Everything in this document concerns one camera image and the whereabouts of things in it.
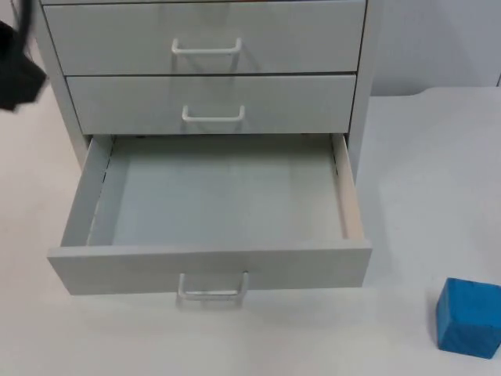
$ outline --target blue cube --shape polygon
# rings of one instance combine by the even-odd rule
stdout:
[[[437,304],[438,348],[491,359],[501,344],[501,287],[448,278]]]

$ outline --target table surface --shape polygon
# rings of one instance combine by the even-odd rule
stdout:
[[[501,90],[372,98],[357,182],[373,257],[360,289],[71,297],[45,259],[79,177],[50,89],[0,114],[0,374],[493,375],[434,344],[446,277],[501,284]]]

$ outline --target drawer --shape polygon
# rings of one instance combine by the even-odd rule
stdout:
[[[65,75],[355,72],[363,0],[54,5]]]
[[[347,132],[354,75],[71,77],[84,134]]]
[[[198,300],[357,287],[370,252],[341,135],[97,136],[49,261],[73,295]]]

